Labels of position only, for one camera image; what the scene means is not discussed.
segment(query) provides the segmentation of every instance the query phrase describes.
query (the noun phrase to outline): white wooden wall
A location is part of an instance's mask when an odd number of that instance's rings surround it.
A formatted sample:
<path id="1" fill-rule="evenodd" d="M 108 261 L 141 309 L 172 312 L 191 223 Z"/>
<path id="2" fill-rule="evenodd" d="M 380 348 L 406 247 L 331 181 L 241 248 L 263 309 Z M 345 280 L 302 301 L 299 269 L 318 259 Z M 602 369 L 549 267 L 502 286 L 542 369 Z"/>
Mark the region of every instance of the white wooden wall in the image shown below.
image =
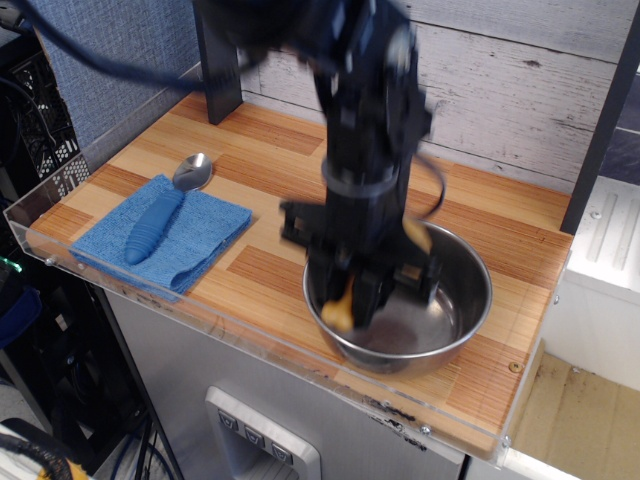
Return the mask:
<path id="1" fill-rule="evenodd" d="M 421 149 L 570 193 L 638 0 L 404 0 L 436 110 Z M 245 101 L 323 121 L 310 70 L 272 52 Z"/>

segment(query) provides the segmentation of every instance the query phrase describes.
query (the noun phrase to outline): blue cloth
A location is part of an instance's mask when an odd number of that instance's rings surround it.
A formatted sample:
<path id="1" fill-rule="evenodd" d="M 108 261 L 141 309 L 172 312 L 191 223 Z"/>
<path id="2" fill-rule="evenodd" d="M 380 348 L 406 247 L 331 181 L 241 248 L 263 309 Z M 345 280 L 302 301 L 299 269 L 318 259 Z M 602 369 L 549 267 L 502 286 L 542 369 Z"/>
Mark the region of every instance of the blue cloth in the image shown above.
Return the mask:
<path id="1" fill-rule="evenodd" d="M 124 248 L 133 225 L 162 192 L 172 188 L 171 180 L 164 175 L 151 179 L 79 238 L 72 245 L 76 250 L 74 255 L 120 280 L 168 300 L 176 300 L 177 297 L 144 284 L 126 272 L 182 294 L 249 226 L 251 210 L 198 190 L 187 192 L 184 202 L 169 220 L 156 250 L 137 265 L 127 264 Z M 84 257 L 82 252 L 106 265 Z"/>

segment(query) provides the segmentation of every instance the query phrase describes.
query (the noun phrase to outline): stainless steel bowl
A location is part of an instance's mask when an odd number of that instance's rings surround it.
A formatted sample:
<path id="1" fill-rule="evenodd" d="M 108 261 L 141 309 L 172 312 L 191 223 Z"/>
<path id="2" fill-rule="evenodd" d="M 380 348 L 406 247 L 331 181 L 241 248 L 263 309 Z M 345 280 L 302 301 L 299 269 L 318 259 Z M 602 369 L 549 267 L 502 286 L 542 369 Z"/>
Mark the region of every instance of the stainless steel bowl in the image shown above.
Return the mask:
<path id="1" fill-rule="evenodd" d="M 482 326 L 491 307 L 489 271 L 476 251 L 452 232 L 424 223 L 442 262 L 435 299 L 427 305 L 398 286 L 368 329 L 340 333 L 320 318 L 307 268 L 304 296 L 327 342 L 357 367 L 418 375 L 451 362 Z"/>

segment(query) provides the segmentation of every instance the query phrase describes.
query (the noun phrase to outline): button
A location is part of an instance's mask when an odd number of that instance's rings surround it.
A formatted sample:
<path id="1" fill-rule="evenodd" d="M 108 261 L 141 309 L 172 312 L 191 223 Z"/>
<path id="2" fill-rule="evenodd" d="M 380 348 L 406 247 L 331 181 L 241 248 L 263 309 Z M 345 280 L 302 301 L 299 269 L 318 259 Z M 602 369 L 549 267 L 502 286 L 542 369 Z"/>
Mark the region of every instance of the button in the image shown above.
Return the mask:
<path id="1" fill-rule="evenodd" d="M 273 456 L 276 457 L 281 462 L 288 463 L 289 465 L 293 465 L 293 457 L 289 452 L 287 452 L 280 445 L 276 445 L 275 443 L 272 443 L 271 451 L 273 451 Z"/>
<path id="2" fill-rule="evenodd" d="M 244 436 L 256 447 L 264 448 L 264 437 L 246 425 L 244 427 Z"/>
<path id="3" fill-rule="evenodd" d="M 225 427 L 236 432 L 238 430 L 238 422 L 235 418 L 233 418 L 228 413 L 223 412 L 222 410 L 218 410 L 218 415 L 220 416 L 220 421 L 224 424 Z"/>

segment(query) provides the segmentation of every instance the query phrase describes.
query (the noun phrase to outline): metal spoon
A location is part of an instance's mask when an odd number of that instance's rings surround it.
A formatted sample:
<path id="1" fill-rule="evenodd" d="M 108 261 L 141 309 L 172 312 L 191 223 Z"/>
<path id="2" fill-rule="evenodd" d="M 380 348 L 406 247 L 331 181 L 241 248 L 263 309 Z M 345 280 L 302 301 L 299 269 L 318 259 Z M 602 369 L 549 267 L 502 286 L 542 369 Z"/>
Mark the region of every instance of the metal spoon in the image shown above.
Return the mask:
<path id="1" fill-rule="evenodd" d="M 213 162 L 204 153 L 191 155 L 180 164 L 173 175 L 173 190 L 160 195 L 133 226 L 124 250 L 129 265 L 137 265 L 153 253 L 185 192 L 205 186 L 212 172 Z"/>

